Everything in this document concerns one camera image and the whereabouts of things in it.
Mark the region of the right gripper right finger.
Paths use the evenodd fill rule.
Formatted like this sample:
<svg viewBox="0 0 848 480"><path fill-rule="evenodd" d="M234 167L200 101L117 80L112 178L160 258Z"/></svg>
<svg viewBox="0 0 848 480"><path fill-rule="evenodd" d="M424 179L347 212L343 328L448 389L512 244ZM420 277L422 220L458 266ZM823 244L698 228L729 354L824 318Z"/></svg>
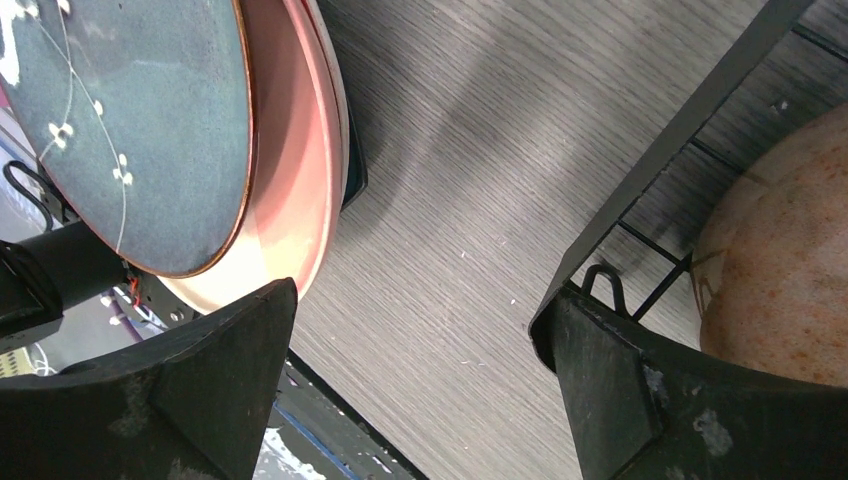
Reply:
<svg viewBox="0 0 848 480"><path fill-rule="evenodd" d="M738 367L575 294L549 304L586 479L843 479L847 392Z"/></svg>

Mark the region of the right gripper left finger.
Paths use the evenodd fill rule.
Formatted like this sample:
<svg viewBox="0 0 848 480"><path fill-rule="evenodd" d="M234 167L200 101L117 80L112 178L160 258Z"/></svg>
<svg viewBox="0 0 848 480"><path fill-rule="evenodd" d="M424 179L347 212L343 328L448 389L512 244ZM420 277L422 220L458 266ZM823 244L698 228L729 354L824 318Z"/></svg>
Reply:
<svg viewBox="0 0 848 480"><path fill-rule="evenodd" d="M249 479L298 294L276 280L146 341L1 383L5 479Z"/></svg>

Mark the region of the brown speckled bowl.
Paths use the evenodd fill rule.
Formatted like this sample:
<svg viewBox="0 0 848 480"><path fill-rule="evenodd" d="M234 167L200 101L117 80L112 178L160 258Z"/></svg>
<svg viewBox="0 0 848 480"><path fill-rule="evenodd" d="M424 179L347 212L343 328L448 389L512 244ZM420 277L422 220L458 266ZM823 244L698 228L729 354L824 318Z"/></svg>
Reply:
<svg viewBox="0 0 848 480"><path fill-rule="evenodd" d="M847 383L847 109L762 155L707 221L690 275L702 352L824 385Z"/></svg>

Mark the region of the pink cream plate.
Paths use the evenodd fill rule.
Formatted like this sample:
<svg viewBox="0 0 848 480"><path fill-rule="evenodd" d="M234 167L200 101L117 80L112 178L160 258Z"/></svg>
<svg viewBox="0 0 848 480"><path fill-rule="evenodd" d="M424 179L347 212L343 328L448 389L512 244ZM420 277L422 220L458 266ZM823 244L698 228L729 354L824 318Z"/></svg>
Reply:
<svg viewBox="0 0 848 480"><path fill-rule="evenodd" d="M230 249L198 275L161 281L201 314L275 280L304 296L334 236L351 137L336 52L314 1L242 4L257 133L244 221Z"/></svg>

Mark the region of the blue floral plate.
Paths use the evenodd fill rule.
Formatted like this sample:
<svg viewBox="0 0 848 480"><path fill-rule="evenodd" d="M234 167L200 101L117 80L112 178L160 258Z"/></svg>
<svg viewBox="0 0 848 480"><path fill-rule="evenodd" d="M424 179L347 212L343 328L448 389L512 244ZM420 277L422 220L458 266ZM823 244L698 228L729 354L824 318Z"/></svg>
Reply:
<svg viewBox="0 0 848 480"><path fill-rule="evenodd" d="M254 165L235 1L5 1L1 86L37 160L119 256L186 277L233 243Z"/></svg>

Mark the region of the black wire dish rack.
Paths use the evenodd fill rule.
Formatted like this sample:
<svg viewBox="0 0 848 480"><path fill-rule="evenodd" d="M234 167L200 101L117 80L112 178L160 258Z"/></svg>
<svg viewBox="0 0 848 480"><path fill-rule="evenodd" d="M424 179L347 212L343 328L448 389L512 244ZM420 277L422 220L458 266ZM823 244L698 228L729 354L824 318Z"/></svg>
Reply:
<svg viewBox="0 0 848 480"><path fill-rule="evenodd" d="M575 294L699 348L692 256L762 155L847 109L847 5L769 1L566 250L549 296Z"/></svg>

